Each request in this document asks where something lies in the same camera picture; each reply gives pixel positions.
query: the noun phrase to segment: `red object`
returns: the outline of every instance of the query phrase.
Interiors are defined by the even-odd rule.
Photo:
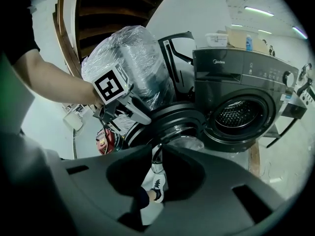
[[[102,155],[113,152],[115,148],[114,133],[108,129],[100,130],[96,136],[96,146]]]

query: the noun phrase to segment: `control knob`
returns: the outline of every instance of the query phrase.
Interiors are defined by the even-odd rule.
[[[289,88],[293,86],[293,83],[294,83],[293,73],[286,71],[283,75],[283,83]]]

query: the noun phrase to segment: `washing machine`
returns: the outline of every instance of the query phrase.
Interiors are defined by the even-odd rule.
[[[281,115],[298,69],[258,52],[193,51],[195,105],[206,118],[201,140],[224,152],[250,148]]]

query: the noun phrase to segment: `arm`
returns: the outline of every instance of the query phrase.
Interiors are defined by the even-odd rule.
[[[13,67],[24,83],[47,99],[74,104],[101,103],[91,83],[73,77],[44,61],[38,50],[23,54]]]

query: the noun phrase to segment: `midea logo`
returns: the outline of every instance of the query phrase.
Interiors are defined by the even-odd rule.
[[[221,61],[221,60],[216,60],[216,59],[214,59],[214,60],[213,60],[213,64],[225,64],[225,62],[224,62],[224,61]]]

